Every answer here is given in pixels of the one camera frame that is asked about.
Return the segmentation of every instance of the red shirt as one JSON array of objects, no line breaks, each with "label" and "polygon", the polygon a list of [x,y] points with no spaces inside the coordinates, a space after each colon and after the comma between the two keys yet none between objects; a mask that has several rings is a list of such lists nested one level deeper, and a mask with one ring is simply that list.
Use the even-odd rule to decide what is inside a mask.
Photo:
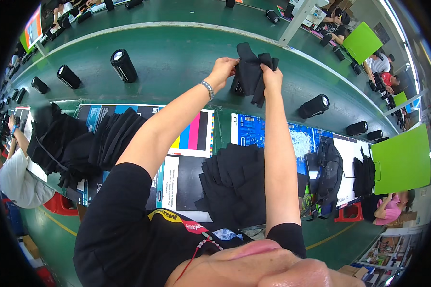
[{"label": "red shirt", "polygon": [[380,77],[383,79],[383,82],[385,82],[385,85],[391,87],[392,83],[391,83],[391,74],[390,73],[383,72],[380,74]]}]

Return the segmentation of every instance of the black hair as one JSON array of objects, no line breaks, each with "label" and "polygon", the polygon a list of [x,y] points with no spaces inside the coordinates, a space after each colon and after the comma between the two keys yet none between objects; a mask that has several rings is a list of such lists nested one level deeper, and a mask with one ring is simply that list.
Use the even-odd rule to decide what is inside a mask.
[{"label": "black hair", "polygon": [[412,204],[414,202],[415,199],[415,189],[409,189],[408,190],[408,201],[405,204],[405,210],[408,211],[409,209],[412,208]]}]

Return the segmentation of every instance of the bracelet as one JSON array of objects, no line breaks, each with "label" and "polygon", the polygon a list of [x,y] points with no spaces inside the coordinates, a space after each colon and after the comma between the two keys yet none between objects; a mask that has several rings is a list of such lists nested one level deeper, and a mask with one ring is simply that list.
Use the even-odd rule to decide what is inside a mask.
[{"label": "bracelet", "polygon": [[201,83],[203,86],[206,87],[206,89],[208,89],[209,91],[209,101],[212,101],[214,99],[214,90],[212,89],[211,85],[206,82],[205,80],[202,80]]}]

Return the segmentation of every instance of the black t-shirt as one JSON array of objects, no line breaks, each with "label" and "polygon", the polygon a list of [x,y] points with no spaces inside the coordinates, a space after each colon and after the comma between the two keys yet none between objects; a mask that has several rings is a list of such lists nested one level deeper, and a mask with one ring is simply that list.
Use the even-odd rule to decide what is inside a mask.
[{"label": "black t-shirt", "polygon": [[[328,9],[322,9],[322,11],[324,11],[326,13],[326,17],[332,18],[332,12],[331,11],[329,11]],[[335,23],[329,23],[329,22],[323,21],[323,22],[321,22],[319,27],[321,27],[322,30],[332,32],[337,36],[344,36],[345,35],[345,26],[343,24],[338,26]]]},{"label": "black t-shirt", "polygon": [[[80,225],[74,265],[83,286],[164,286],[171,272],[190,259],[205,232],[222,248],[252,241],[228,229],[208,231],[176,212],[147,211],[152,180],[146,170],[124,163],[112,168]],[[301,227],[285,223],[267,238],[301,258],[306,257]],[[219,251],[203,244],[196,257]]]}]

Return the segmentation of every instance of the red stool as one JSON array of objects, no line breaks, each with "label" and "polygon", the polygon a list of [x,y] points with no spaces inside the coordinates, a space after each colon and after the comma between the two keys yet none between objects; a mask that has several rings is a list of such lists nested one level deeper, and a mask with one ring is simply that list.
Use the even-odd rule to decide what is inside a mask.
[{"label": "red stool", "polygon": [[55,192],[54,196],[43,204],[49,211],[57,215],[78,216],[77,209],[69,209],[72,207],[70,200],[62,196],[59,192]]},{"label": "red stool", "polygon": [[[347,211],[348,217],[343,215],[343,210]],[[351,204],[345,208],[339,209],[338,218],[334,218],[334,222],[356,222],[361,221],[364,218],[362,217],[362,208],[361,203]]]}]

